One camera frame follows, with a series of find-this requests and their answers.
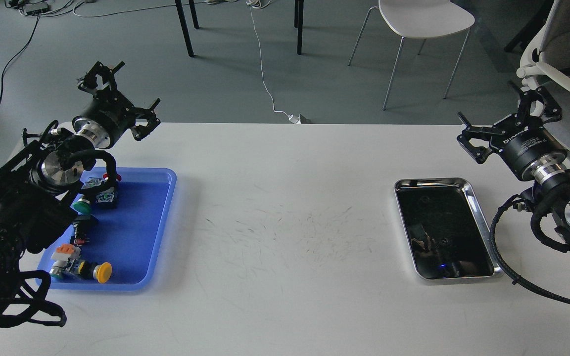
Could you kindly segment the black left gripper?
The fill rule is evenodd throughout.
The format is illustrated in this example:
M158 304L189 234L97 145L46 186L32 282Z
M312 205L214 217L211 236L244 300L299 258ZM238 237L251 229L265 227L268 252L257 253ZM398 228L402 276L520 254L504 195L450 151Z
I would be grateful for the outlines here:
M72 120L75 135L91 142L93 148L110 149L129 129L137 141L145 139L160 124L155 109L161 99L157 98L149 108L135 107L117 88L115 73L124 67L120 61L115 67L97 62L81 78L78 89L92 94L93 99Z

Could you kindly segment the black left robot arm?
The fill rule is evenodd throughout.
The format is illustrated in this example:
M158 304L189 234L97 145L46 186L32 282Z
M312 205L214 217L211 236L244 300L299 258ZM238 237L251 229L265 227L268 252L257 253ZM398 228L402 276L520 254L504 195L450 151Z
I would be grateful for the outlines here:
M117 184L117 163L108 150L124 132L143 140L160 124L159 99L136 107L118 90L115 74L123 66L95 63L77 83L92 101L72 120L73 131L53 121L0 168L0 328L66 324L64 309L46 300L49 273L22 272L19 261L72 225L77 196L95 197Z

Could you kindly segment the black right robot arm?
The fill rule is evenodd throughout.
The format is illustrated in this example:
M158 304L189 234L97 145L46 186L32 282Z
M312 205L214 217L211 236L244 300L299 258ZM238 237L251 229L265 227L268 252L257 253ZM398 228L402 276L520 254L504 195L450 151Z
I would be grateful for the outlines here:
M564 165L567 150L545 129L545 124L559 121L563 111L544 87L522 90L514 83L510 86L520 97L516 112L489 127L473 126L459 112L465 128L457 141L478 164L495 153L518 180L533 182L532 187L511 196L498 208L489 228L488 248L513 284L570 305L570 298L522 277L504 261L497 247L497 224L510 207L516 207L531 213L530 229L540 243L557 252L570 252L570 169Z

